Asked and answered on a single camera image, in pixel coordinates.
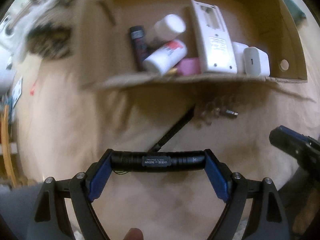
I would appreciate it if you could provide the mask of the person's hand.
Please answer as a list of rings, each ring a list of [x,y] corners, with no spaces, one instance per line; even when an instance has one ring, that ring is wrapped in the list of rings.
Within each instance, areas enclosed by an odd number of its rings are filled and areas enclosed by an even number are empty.
[[[131,228],[123,238],[123,240],[143,240],[143,239],[144,239],[143,232],[138,228]]]

